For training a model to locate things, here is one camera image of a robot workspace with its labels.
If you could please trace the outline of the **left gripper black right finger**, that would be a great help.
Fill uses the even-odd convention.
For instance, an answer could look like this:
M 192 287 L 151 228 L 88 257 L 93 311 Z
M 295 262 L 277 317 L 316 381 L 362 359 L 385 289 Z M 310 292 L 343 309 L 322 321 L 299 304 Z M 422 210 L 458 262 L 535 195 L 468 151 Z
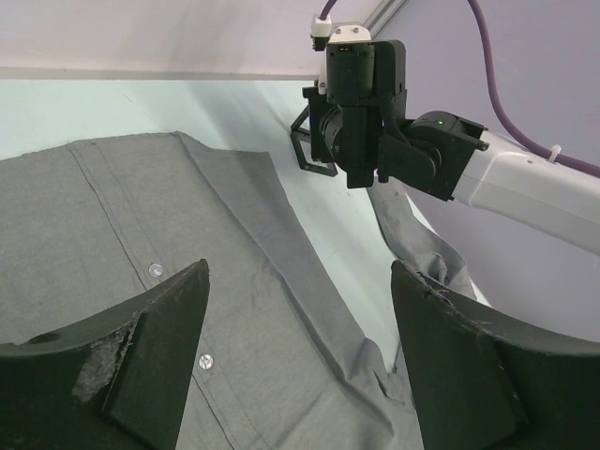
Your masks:
M 400 343 L 427 449 L 595 449 L 599 346 L 511 318 L 404 262 Z

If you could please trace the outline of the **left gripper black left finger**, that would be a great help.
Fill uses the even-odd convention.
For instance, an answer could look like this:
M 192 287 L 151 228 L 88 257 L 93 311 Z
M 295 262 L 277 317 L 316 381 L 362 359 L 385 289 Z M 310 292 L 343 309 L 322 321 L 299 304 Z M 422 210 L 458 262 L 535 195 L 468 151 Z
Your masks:
M 203 319 L 197 261 L 91 317 L 1 347 L 5 449 L 173 449 Z

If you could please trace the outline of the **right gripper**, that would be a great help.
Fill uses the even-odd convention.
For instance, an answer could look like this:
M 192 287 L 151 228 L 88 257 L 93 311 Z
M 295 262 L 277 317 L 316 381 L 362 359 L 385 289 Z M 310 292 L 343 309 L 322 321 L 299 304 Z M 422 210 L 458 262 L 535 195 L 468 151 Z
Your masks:
M 379 167 L 383 134 L 403 139 L 406 48 L 397 40 L 328 44 L 325 95 L 304 90 L 312 156 L 346 173 L 348 188 L 369 188 Z

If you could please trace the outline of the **grey button-up shirt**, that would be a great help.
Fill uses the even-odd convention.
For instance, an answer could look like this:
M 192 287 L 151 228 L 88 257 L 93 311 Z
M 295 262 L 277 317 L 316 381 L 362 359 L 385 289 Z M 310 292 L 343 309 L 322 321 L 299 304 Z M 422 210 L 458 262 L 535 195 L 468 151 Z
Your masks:
M 5 449 L 419 449 L 265 153 L 183 133 L 1 163 Z

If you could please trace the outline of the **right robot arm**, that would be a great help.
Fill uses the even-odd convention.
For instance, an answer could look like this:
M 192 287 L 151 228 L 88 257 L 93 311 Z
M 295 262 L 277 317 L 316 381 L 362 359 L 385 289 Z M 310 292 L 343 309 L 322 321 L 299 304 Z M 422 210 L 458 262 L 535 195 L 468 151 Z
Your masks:
M 348 188 L 394 178 L 598 252 L 597 178 L 450 112 L 408 118 L 398 40 L 330 40 L 323 52 L 325 80 L 303 92 L 311 156 L 341 169 Z

